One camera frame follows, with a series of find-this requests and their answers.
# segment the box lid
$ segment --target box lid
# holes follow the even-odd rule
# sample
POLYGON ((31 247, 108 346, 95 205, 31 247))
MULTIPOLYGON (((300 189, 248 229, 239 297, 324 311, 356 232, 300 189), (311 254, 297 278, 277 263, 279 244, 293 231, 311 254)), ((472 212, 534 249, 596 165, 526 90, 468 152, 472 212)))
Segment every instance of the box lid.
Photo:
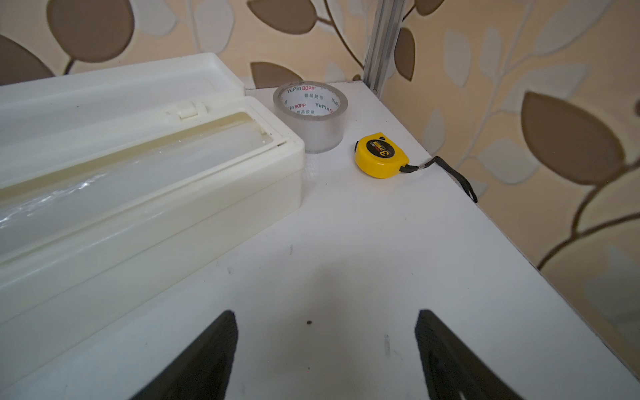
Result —
POLYGON ((196 126, 241 97, 211 53, 2 86, 0 188, 196 126))

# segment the white plastic box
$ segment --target white plastic box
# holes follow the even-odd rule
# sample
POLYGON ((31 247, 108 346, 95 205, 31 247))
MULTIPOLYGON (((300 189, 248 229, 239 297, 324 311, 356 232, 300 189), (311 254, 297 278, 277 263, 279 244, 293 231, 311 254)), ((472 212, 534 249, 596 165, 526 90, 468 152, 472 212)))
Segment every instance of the white plastic box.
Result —
POLYGON ((0 87, 0 388, 297 209, 303 166, 213 54, 0 87))

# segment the dark spot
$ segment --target dark spot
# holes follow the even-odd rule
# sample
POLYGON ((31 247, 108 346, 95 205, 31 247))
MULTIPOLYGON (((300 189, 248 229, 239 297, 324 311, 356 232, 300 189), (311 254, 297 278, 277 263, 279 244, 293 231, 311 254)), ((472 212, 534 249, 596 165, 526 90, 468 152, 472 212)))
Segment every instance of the dark spot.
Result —
POLYGON ((385 357, 387 360, 391 358, 391 342, 389 341, 389 335, 385 335, 385 357))

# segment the tape roll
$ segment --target tape roll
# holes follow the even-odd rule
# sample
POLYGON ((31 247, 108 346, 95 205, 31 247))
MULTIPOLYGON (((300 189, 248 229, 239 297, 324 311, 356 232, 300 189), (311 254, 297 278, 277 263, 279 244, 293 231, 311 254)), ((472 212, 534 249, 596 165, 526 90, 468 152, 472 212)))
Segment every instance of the tape roll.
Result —
POLYGON ((276 116, 305 142, 307 153, 336 147, 344 135, 346 96, 328 84, 297 81, 273 93, 276 116))

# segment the leaf pattern wallpaper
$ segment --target leaf pattern wallpaper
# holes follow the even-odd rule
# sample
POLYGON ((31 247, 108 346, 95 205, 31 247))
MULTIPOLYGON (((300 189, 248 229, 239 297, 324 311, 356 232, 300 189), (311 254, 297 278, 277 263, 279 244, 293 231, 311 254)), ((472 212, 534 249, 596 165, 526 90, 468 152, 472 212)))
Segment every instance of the leaf pattern wallpaper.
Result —
POLYGON ((382 101, 640 374, 640 2, 415 0, 382 101))
POLYGON ((362 75, 378 0, 3 0, 0 84, 199 52, 247 88, 362 75))

